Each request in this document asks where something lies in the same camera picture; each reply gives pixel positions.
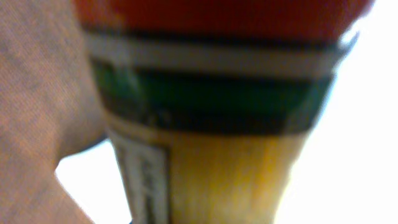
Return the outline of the orange spaghetti packet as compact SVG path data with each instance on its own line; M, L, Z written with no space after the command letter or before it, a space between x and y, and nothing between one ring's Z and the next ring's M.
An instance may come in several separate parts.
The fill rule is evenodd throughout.
M369 0L76 0L134 223L272 223Z

